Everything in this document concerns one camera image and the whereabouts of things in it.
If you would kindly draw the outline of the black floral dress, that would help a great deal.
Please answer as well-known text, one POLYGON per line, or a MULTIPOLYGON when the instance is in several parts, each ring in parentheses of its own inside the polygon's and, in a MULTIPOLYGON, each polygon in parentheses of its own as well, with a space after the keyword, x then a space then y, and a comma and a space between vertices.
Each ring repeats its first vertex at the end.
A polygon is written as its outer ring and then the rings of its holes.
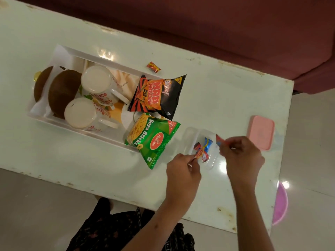
POLYGON ((111 203, 100 198, 92 214, 71 239, 66 251, 121 251, 149 222, 151 210, 111 214, 111 203))

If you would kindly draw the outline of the person's right forearm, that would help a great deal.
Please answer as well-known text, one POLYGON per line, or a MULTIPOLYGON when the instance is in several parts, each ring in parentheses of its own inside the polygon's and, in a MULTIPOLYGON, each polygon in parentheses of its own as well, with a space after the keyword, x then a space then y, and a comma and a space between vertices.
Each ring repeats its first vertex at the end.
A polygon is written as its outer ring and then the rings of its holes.
POLYGON ((231 182, 236 202, 239 251, 275 251, 258 207, 255 188, 231 182))

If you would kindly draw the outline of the person's left hand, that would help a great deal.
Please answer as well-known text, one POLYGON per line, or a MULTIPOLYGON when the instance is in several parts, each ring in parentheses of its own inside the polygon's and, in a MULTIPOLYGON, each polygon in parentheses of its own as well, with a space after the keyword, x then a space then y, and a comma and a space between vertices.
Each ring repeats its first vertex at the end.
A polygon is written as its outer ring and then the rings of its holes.
POLYGON ((186 214, 194 201, 201 173, 190 173, 178 166, 178 154, 167 164, 167 186, 165 200, 182 215, 186 214))

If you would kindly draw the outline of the green snack packet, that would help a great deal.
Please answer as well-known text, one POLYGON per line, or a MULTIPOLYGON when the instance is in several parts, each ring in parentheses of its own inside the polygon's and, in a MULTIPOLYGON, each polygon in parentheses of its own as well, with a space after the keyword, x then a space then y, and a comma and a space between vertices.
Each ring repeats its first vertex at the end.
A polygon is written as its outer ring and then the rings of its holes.
POLYGON ((126 136, 124 143, 135 147, 147 166, 153 169, 180 125, 176 121, 142 113, 126 136))

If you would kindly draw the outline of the white floral mug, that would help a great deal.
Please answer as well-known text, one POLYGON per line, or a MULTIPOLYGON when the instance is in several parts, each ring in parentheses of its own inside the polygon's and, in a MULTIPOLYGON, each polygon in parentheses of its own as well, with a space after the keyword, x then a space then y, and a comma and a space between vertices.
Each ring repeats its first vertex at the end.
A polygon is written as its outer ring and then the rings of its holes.
POLYGON ((107 127, 119 127, 106 109, 83 97, 72 100, 66 106, 64 117, 71 127, 84 131, 101 132, 107 127))
POLYGON ((111 106, 119 100, 129 104, 130 100, 123 95, 123 90, 107 67, 95 65, 86 69, 81 76, 81 84, 99 104, 111 106))

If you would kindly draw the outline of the person's left forearm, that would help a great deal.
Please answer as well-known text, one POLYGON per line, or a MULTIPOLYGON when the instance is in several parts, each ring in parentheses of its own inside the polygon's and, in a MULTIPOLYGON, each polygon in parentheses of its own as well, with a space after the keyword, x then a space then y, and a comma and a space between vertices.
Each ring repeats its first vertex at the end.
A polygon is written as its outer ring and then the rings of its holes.
POLYGON ((190 203, 164 201, 150 221, 121 251, 194 251, 192 235, 184 233, 180 219, 190 203))

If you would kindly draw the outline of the cream paper napkins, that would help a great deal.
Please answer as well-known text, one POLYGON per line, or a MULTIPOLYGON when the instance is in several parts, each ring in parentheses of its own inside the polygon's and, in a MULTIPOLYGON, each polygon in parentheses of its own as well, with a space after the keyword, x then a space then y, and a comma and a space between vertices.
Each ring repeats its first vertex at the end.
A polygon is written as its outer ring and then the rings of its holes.
POLYGON ((123 90, 122 94, 131 101, 138 86, 140 76, 132 75, 111 67, 107 67, 107 69, 113 74, 118 84, 121 86, 123 90))

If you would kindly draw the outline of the maroon sofa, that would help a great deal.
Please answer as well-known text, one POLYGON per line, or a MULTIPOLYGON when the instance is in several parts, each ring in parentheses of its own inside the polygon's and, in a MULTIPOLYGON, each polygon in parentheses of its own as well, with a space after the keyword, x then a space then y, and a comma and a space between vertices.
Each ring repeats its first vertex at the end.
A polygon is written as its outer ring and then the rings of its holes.
POLYGON ((295 81, 335 88, 335 0, 17 0, 295 81))

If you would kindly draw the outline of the person's right hand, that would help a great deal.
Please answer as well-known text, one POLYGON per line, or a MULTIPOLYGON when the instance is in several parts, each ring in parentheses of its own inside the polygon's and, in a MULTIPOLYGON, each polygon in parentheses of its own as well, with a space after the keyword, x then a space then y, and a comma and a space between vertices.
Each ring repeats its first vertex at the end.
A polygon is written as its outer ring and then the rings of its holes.
POLYGON ((265 158, 248 137, 243 137, 244 151, 225 157, 226 172, 234 190, 243 189, 254 192, 265 158))

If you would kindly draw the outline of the brown round bowl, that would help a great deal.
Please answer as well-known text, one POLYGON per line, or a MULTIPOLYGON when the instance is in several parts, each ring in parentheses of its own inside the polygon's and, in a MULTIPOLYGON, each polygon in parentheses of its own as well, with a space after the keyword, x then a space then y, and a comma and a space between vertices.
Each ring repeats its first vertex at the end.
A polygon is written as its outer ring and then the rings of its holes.
POLYGON ((65 70, 56 75, 48 93, 49 106, 54 116, 65 119, 65 108, 75 98, 81 85, 81 76, 75 70, 65 70))
POLYGON ((34 87, 34 99, 35 102, 38 102, 42 96, 43 88, 45 86, 45 83, 53 69, 53 66, 50 66, 46 68, 44 71, 42 71, 41 75, 39 76, 38 80, 35 82, 34 87))

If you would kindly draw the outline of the black orange snack packet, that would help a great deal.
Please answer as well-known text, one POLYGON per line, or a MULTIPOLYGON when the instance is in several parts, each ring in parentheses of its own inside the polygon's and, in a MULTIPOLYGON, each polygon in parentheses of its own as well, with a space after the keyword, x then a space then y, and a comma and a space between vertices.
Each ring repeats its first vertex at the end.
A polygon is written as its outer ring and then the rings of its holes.
POLYGON ((186 75, 174 79, 148 79, 143 74, 128 105, 129 112, 158 113, 172 120, 186 75))

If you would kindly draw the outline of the clear plastic container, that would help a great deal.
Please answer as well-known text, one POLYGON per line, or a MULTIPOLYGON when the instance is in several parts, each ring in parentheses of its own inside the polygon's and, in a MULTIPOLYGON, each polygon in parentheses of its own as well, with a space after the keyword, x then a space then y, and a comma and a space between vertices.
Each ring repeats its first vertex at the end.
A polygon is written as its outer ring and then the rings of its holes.
POLYGON ((207 171, 217 168, 221 163, 219 154, 219 146, 216 144, 216 134, 206 129, 197 129, 188 127, 183 136, 184 154, 195 155, 199 148, 203 147, 204 139, 209 138, 213 141, 208 154, 209 160, 205 163, 198 159, 198 163, 202 169, 207 171))

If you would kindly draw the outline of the orange plate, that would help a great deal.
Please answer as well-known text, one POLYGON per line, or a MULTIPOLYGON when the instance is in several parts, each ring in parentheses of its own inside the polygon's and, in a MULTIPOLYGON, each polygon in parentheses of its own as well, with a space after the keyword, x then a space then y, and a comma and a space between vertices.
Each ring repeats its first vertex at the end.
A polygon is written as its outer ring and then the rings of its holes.
POLYGON ((124 102, 118 101, 112 106, 108 106, 108 112, 109 115, 112 119, 118 121, 120 124, 122 124, 122 119, 121 119, 121 114, 122 114, 122 109, 124 106, 124 102))

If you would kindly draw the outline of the pink plastic lid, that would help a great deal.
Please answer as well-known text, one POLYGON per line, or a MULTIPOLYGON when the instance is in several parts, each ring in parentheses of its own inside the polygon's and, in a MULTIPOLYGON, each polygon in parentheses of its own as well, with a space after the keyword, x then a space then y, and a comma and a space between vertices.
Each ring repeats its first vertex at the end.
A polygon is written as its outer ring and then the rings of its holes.
POLYGON ((259 115, 250 118, 247 137, 261 151, 269 151, 272 146, 275 122, 259 115))

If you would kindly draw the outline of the white rectangular tray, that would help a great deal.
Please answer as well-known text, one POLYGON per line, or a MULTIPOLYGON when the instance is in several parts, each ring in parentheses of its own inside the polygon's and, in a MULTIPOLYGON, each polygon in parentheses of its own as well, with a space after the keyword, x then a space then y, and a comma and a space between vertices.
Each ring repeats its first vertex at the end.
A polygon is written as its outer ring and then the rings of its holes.
POLYGON ((123 106, 121 115, 122 124, 118 122, 119 127, 117 129, 107 127, 101 132, 82 131, 74 129, 69 126, 69 124, 64 119, 54 116, 54 113, 51 111, 48 102, 48 92, 46 90, 50 88, 50 85, 56 75, 65 70, 75 70, 82 74, 88 67, 94 65, 111 67, 113 69, 120 70, 132 75, 137 75, 140 77, 144 74, 148 79, 160 79, 160 77, 158 77, 157 75, 138 71, 130 67, 120 65, 109 59, 103 58, 103 56, 90 55, 76 49, 57 45, 53 52, 52 59, 48 64, 48 67, 53 66, 53 69, 45 83, 41 99, 38 102, 35 102, 34 97, 30 100, 28 104, 28 116, 40 122, 48 123, 50 125, 70 130, 85 136, 89 136, 103 142, 110 143, 114 146, 124 148, 128 151, 138 153, 138 150, 136 148, 125 145, 124 141, 126 139, 126 135, 130 131, 130 128, 135 124, 135 120, 139 118, 140 113, 129 112, 127 110, 128 107, 125 104, 123 106))

